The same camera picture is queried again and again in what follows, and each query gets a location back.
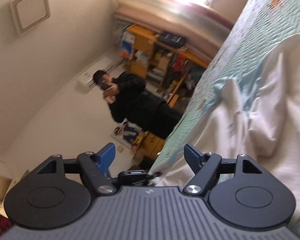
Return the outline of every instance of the black pants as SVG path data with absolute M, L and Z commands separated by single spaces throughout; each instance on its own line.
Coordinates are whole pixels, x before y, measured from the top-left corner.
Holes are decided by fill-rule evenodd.
M 166 139 L 181 117 L 182 114 L 177 110 L 169 107 L 166 102 L 162 102 L 154 112 L 148 131 L 162 139 Z

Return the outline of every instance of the black bag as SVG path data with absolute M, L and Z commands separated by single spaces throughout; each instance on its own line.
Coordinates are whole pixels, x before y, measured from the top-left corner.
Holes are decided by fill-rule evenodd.
M 186 37 L 181 37 L 168 32 L 161 33 L 157 40 L 175 49 L 180 49 L 187 42 Z

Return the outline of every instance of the poster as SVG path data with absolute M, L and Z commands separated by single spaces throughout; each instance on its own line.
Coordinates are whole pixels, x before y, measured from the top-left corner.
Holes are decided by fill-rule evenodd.
M 127 119 L 117 126 L 111 134 L 112 138 L 131 149 L 139 145 L 143 136 L 142 129 Z
M 133 45 L 135 41 L 135 35 L 128 31 L 124 31 L 121 39 L 120 55 L 126 59 L 132 59 Z

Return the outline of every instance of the person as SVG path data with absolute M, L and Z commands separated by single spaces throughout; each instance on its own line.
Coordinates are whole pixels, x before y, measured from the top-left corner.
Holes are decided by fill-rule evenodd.
M 112 78 L 103 70 L 93 75 L 96 85 L 109 88 L 103 92 L 112 118 L 121 123 L 125 118 L 144 131 L 166 139 L 182 117 L 161 98 L 147 91 L 145 81 L 135 74 L 124 71 L 118 78 Z

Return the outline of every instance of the black jacket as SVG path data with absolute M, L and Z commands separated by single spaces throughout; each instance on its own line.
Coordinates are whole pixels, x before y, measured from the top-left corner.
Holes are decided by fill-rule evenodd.
M 113 79 L 119 87 L 115 101 L 109 104 L 111 115 L 116 122 L 127 118 L 143 130 L 147 130 L 155 111 L 163 100 L 148 92 L 145 81 L 137 75 L 123 72 Z

